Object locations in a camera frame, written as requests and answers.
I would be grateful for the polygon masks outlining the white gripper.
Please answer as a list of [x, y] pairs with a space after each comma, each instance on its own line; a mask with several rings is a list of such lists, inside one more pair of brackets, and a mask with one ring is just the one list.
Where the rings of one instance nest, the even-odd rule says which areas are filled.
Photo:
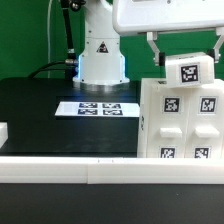
[[218, 27], [217, 42], [208, 55], [219, 62], [224, 44], [224, 0], [113, 0], [112, 21], [120, 35], [148, 32], [156, 66], [165, 65], [165, 53], [155, 43], [157, 32]]

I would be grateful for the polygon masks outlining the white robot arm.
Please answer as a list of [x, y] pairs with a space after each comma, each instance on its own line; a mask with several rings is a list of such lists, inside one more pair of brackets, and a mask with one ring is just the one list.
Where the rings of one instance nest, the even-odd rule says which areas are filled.
[[[144, 34], [154, 63], [165, 68], [170, 88], [214, 81], [214, 64], [224, 43], [224, 0], [60, 0], [66, 27], [73, 83], [91, 88], [129, 82], [120, 37]], [[76, 55], [69, 12], [85, 10], [85, 48]], [[167, 56], [156, 46], [160, 33], [214, 30], [219, 36], [208, 53]]]

